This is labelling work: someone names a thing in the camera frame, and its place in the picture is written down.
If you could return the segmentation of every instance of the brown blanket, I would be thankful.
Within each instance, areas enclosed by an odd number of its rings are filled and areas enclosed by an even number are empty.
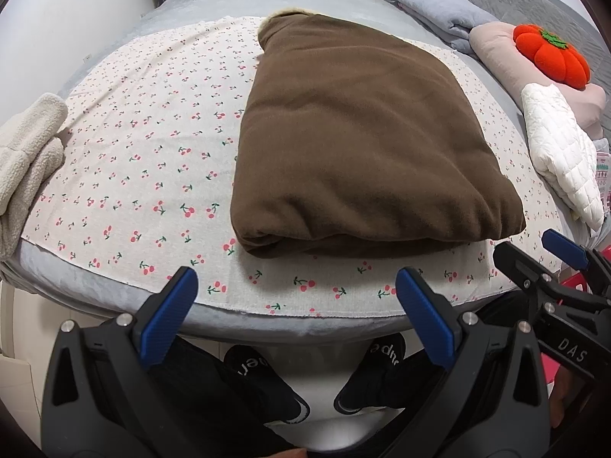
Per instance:
[[[450,70],[369,27],[292,13],[259,30],[231,223],[251,254],[406,256],[525,227]]]

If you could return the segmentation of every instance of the green pumpkin stem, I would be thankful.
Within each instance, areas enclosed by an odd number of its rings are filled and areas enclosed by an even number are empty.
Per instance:
[[[550,33],[545,29],[541,29],[541,36],[543,36],[543,39],[545,39],[549,44],[553,44],[557,48],[561,48],[563,50],[566,50],[568,48],[566,41],[562,41],[562,39],[560,39],[554,33]]]

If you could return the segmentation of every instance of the black pants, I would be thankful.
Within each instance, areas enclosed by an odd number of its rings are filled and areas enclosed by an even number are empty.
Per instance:
[[[478,315],[488,324],[509,327],[525,318],[526,312],[525,295],[516,291],[489,303]],[[377,458],[422,407],[443,373],[429,362],[424,351],[406,358],[387,374],[377,402],[404,410],[359,445],[326,454],[310,452],[309,456]],[[181,338],[176,337],[166,359],[152,367],[149,376],[193,444],[213,456],[253,458],[294,448],[258,419],[256,388],[223,362]]]

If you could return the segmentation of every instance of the pink pillow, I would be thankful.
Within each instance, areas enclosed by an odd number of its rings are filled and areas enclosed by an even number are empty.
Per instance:
[[[603,88],[590,83],[583,90],[576,90],[552,81],[517,50],[513,42],[514,29],[515,26],[505,22],[476,26],[469,33],[471,48],[521,110],[520,94],[525,85],[531,82],[542,86],[555,84],[569,103],[579,126],[592,139],[602,138],[603,128],[599,119],[606,103]]]

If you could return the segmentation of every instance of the blue gripper pad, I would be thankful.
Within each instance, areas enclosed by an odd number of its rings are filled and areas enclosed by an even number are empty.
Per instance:
[[[548,252],[553,253],[571,268],[575,270],[588,268],[589,262],[585,250],[559,232],[553,229],[546,230],[541,237],[541,243]]]
[[[420,274],[410,267],[396,274],[396,296],[431,363],[450,371],[462,340],[457,313],[450,302],[441,294],[435,294]]]
[[[132,342],[144,369],[166,357],[178,329],[197,297],[197,273],[180,267],[158,294],[151,295],[136,313]]]

